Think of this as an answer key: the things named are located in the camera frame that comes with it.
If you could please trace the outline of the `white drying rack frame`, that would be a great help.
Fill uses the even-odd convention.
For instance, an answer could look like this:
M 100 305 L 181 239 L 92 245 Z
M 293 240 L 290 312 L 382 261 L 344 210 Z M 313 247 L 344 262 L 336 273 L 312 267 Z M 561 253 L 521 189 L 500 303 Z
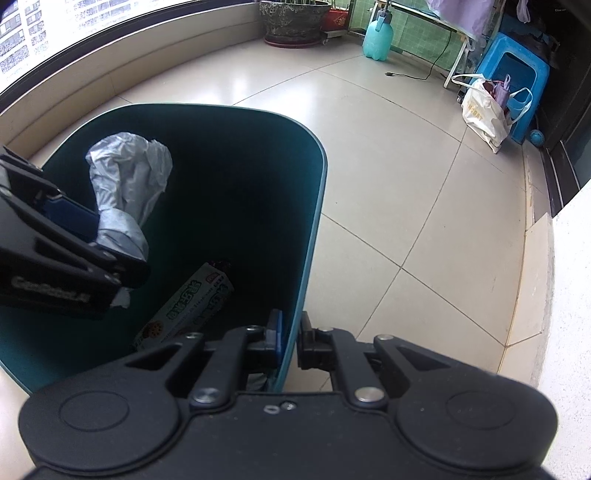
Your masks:
M 379 11 L 389 10 L 394 20 L 394 49 L 418 57 L 442 71 L 444 87 L 449 87 L 457 73 L 476 69 L 491 39 L 500 28 L 505 3 L 494 1 L 492 11 L 477 35 L 441 19 L 426 1 L 376 1 L 370 19 Z

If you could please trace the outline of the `lilac hanging cloth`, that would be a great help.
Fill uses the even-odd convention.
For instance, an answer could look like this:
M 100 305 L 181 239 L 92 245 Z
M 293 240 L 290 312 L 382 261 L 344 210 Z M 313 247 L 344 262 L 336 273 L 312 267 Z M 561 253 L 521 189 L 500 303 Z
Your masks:
M 427 0 L 426 3 L 444 21 L 479 35 L 492 11 L 494 0 Z

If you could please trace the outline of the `red flower pot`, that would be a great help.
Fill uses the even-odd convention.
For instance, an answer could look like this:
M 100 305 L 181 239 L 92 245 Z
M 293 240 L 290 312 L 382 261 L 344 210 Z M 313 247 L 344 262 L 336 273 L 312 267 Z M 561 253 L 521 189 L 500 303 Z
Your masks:
M 346 30 L 349 24 L 349 10 L 331 8 L 322 19 L 322 32 Z

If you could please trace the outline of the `blue plastic stool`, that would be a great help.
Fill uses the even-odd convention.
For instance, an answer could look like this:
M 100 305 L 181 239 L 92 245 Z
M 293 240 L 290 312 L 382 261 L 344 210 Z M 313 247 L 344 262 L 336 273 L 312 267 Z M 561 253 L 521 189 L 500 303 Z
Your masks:
M 549 65 L 511 37 L 498 33 L 476 72 L 489 80 L 504 80 L 506 75 L 509 75 L 511 94 L 522 88 L 527 88 L 531 92 L 521 92 L 508 100 L 508 108 L 513 119 L 531 103 L 529 110 L 513 125 L 510 132 L 511 138 L 522 144 L 542 98 L 550 74 Z

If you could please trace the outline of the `white tote bag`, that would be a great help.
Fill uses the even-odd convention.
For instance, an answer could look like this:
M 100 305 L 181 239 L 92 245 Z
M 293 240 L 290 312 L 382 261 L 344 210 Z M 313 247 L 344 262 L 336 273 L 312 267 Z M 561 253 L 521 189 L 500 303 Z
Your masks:
M 523 87 L 511 93 L 510 75 L 504 80 L 490 80 L 479 73 L 457 74 L 452 82 L 467 89 L 461 103 L 466 125 L 497 154 L 512 127 L 530 111 L 532 91 Z M 521 94 L 526 95 L 526 101 L 513 117 L 509 101 Z

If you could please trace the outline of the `small blue ball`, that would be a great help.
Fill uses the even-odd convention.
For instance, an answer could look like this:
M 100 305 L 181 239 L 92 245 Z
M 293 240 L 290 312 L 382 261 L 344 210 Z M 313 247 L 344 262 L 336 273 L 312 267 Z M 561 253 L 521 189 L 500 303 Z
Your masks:
M 529 134 L 529 140 L 534 146 L 540 148 L 544 145 L 545 136 L 540 130 L 533 129 Z

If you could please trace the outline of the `teal spray bottle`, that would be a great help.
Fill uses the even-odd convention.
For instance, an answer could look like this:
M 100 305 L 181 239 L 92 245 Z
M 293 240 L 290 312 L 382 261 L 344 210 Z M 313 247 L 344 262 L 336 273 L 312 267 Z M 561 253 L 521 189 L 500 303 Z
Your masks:
M 393 38 L 392 13 L 387 9 L 380 10 L 363 38 L 363 55 L 375 61 L 386 61 Z

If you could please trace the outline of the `dark teal trash bin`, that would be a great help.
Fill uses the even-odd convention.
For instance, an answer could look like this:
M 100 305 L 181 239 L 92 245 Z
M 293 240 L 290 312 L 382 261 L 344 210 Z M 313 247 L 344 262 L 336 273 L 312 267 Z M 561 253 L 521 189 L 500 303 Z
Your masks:
M 197 332 L 266 325 L 283 312 L 283 356 L 267 372 L 283 386 L 304 307 L 322 210 L 327 156 L 290 118 L 228 106 L 130 104 L 77 129 L 42 166 L 69 198 L 98 213 L 85 156 L 120 132 L 156 140 L 172 171 L 141 230 L 149 271 L 99 318 L 1 304 L 1 364 L 27 392 L 138 351 L 136 335 L 205 263 L 233 289 Z

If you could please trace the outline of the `large dark ceramic planter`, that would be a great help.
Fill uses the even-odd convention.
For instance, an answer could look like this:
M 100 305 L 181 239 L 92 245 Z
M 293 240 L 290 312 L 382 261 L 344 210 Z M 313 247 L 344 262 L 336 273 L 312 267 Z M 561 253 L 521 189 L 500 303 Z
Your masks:
M 259 1 L 267 44 L 297 48 L 322 41 L 322 23 L 332 4 L 325 1 Z

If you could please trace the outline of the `white green printed box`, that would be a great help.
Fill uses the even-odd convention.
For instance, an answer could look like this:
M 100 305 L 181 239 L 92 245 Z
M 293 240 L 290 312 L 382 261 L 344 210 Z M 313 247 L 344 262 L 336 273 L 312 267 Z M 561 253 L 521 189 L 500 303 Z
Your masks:
M 202 265 L 136 335 L 133 346 L 151 348 L 183 332 L 197 331 L 221 306 L 233 287 L 214 266 Z

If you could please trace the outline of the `grey paper wad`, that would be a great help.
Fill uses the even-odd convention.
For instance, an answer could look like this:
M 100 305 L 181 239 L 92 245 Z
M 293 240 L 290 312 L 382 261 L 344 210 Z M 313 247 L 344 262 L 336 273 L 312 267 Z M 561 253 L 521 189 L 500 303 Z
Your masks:
M 166 188 L 169 150 L 156 140 L 120 132 L 95 143 L 85 159 L 99 213 L 95 242 L 145 263 L 149 247 L 141 227 Z

